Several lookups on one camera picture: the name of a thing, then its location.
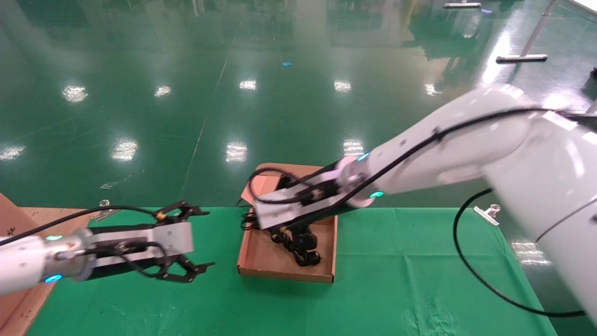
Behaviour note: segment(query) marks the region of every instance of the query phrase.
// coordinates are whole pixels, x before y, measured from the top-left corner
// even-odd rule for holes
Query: cable clip
[[[435,126],[431,133],[438,138],[438,142],[442,142],[442,140],[444,140],[445,134],[442,134],[442,130],[439,128],[439,126]]]

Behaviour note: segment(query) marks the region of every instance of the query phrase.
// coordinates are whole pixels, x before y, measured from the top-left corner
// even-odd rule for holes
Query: metal clip
[[[109,200],[102,200],[100,202],[100,206],[108,206],[108,205],[110,205],[110,201]],[[104,219],[112,216],[113,214],[115,214],[116,212],[119,212],[119,211],[120,211],[119,209],[117,209],[117,210],[104,210],[104,211],[100,212],[96,216],[95,220],[96,220],[96,222],[103,221]]]
[[[498,223],[494,218],[497,216],[497,213],[500,211],[500,206],[497,204],[492,204],[489,209],[483,211],[483,209],[481,209],[480,207],[476,206],[473,208],[473,210],[479,215],[481,216],[481,218],[483,218],[486,222],[488,222],[489,224],[493,225],[493,226],[498,226],[500,225],[500,223]]]

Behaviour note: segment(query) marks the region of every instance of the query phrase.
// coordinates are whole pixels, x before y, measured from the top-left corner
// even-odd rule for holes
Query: green cloth
[[[239,216],[246,208],[206,210],[211,214],[193,218],[195,251],[188,257],[217,264],[193,283],[135,273],[62,280],[28,335],[555,335],[547,318],[502,301],[465,269],[452,242],[455,209],[342,215],[333,285],[239,276]],[[100,225],[145,222],[150,218],[121,212]],[[498,228],[468,211],[460,237],[495,287],[541,307]]]

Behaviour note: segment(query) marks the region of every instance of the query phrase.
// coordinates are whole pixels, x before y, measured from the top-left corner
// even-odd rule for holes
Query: robotic arm
[[[283,233],[383,194],[484,178],[597,320],[597,133],[545,109],[493,112],[529,103],[510,85],[471,91],[369,153],[260,196],[255,228]]]
[[[174,210],[180,213],[165,215]],[[187,220],[207,214],[181,201],[157,211],[155,224],[81,228],[71,236],[27,236],[5,245],[2,241],[11,238],[0,237],[0,295],[65,277],[80,282],[130,271],[158,280],[192,282],[214,263],[194,265],[184,256],[193,251]],[[184,276],[168,273],[175,262],[186,271]],[[145,271],[153,266],[160,270]]]

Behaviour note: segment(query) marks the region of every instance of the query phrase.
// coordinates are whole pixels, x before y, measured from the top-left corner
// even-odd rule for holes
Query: cardboard tray
[[[303,177],[321,169],[317,166],[296,164],[264,163],[257,169],[275,167],[286,170],[298,177]],[[264,172],[253,180],[253,189],[257,195],[275,190],[280,180],[276,172]],[[253,198],[247,187],[242,192],[242,199],[253,205]],[[294,262],[292,255],[281,245],[272,242],[267,231],[249,230],[242,236],[241,250],[236,269],[241,276],[271,277],[307,282],[334,283],[336,272],[336,245],[338,237],[338,216],[325,218],[310,226],[317,236],[316,251],[321,255],[321,262],[315,266],[301,267]]]

